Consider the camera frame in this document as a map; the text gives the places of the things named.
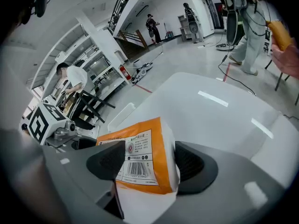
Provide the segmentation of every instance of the orange package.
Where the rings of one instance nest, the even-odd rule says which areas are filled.
[[[174,161],[174,137],[160,118],[137,123],[97,138],[97,145],[124,140],[125,161],[116,177],[119,187],[166,194],[176,191],[178,174]]]

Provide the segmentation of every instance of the black cable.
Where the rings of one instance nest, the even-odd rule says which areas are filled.
[[[240,16],[244,19],[244,21],[246,21],[247,22],[247,25],[248,25],[248,27],[250,28],[250,30],[253,32],[253,34],[255,34],[255,35],[257,35],[257,36],[265,36],[266,35],[266,33],[264,33],[264,34],[258,34],[258,33],[256,33],[252,28],[251,28],[251,26],[249,25],[249,22],[240,14]]]
[[[224,34],[224,30],[223,30],[223,32],[222,32],[221,39],[220,39],[215,45],[213,45],[213,46],[216,46],[219,42],[221,42],[222,37],[223,37],[223,34]]]
[[[246,10],[245,10],[245,12],[246,12],[247,16],[248,16],[248,17],[249,17],[255,24],[257,24],[257,25],[259,25],[259,26],[262,26],[262,27],[266,27],[266,26],[267,26],[265,17],[264,17],[259,11],[256,11],[256,13],[258,13],[258,14],[261,15],[261,17],[265,20],[265,24],[259,24],[259,23],[257,23],[255,20],[252,19],[252,17],[249,16],[249,14],[247,13]]]
[[[295,116],[291,116],[291,117],[289,117],[289,116],[287,116],[287,115],[285,115],[284,114],[284,116],[286,116],[288,119],[291,119],[291,118],[294,118],[294,119],[296,119],[296,120],[299,120],[297,117],[295,117]]]
[[[161,47],[162,47],[162,51],[154,59],[152,59],[151,62],[149,62],[149,63],[152,63],[154,60],[156,60],[158,58],[159,55],[164,53],[163,44],[161,45]]]
[[[213,44],[213,42],[204,42],[204,46],[208,44]]]
[[[230,51],[229,51],[229,48],[230,48],[230,47],[228,47],[228,53],[224,56],[222,62],[218,65],[219,70],[221,70],[221,72],[222,72],[225,76],[227,76],[227,77],[231,78],[232,80],[237,81],[237,82],[241,83],[242,85],[244,85],[247,89],[251,90],[251,91],[253,92],[253,94],[256,96],[255,92],[254,92],[252,89],[250,89],[247,85],[245,85],[245,84],[242,83],[241,81],[236,80],[236,79],[230,77],[229,75],[225,74],[224,71],[220,68],[220,66],[222,65],[222,63],[223,63],[223,62],[226,60],[226,58],[228,57],[228,54],[229,54],[229,52],[230,52]]]

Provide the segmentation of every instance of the white table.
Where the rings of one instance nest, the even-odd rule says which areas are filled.
[[[176,73],[151,94],[118,127],[161,117],[175,139],[242,155],[287,188],[298,170],[299,132],[282,113],[230,84],[187,73]],[[120,191],[120,197],[126,194]],[[171,205],[166,199],[140,194],[141,200]],[[165,208],[151,213],[153,219]],[[136,217],[132,222],[142,223]]]

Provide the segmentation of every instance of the white wall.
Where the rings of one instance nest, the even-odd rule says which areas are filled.
[[[129,13],[136,7],[140,0],[129,0],[126,4],[125,8],[123,9],[121,16],[116,24],[115,30],[113,32],[113,37],[117,37],[118,32],[120,31],[124,21],[126,20]]]
[[[20,77],[23,84],[26,83],[30,74],[34,73],[36,67],[33,57],[36,55],[35,49],[27,49],[16,46],[2,47],[3,64],[8,65]],[[24,66],[24,59],[28,61],[28,65]]]
[[[178,20],[178,16],[185,15],[184,2],[187,2],[190,7],[196,9],[204,36],[212,34],[214,29],[211,30],[210,28],[209,13],[207,14],[206,12],[204,0],[152,0],[147,3],[149,8],[132,21],[132,25],[127,29],[127,32],[135,34],[135,31],[139,30],[146,43],[148,45],[152,44],[152,40],[145,26],[147,14],[152,14],[153,19],[160,23],[157,28],[161,39],[164,39],[166,36],[164,23],[166,24],[167,31],[172,31],[175,36],[181,35],[181,24]]]
[[[109,9],[109,10],[105,10],[105,11],[96,12],[93,15],[88,15],[86,13],[85,14],[94,26],[98,26],[103,21],[108,20],[108,19],[110,20],[112,12],[113,12],[113,8],[112,8],[112,10]]]
[[[104,20],[104,21],[102,21],[102,22],[100,22],[98,25],[96,25],[95,27],[96,27],[96,29],[99,31],[99,30],[101,30],[101,29],[104,29],[105,27],[108,27],[108,22],[110,21],[110,18],[108,18],[108,19],[106,19],[106,20]]]
[[[195,9],[199,15],[199,21],[201,23],[201,29],[204,36],[208,36],[214,32],[214,27],[211,27],[211,14],[206,5],[205,0],[192,0],[195,5]]]

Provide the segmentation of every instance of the man in white shirt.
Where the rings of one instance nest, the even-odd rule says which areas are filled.
[[[91,125],[80,118],[80,115],[82,113],[91,118],[94,118],[94,114],[89,112],[87,109],[83,111],[85,104],[81,99],[78,98],[79,93],[82,90],[90,93],[94,89],[94,84],[92,81],[90,81],[90,79],[88,79],[87,72],[80,67],[69,66],[66,63],[61,63],[56,68],[56,74],[61,78],[67,77],[68,80],[71,82],[72,88],[65,90],[67,94],[76,92],[75,98],[77,101],[73,103],[67,116],[75,122],[77,127],[85,130],[91,130],[92,136],[97,138],[97,134],[99,132],[100,127]],[[92,98],[89,96],[85,97],[85,100],[87,102],[89,102],[91,99]],[[96,100],[91,102],[90,105],[94,106],[95,103]]]

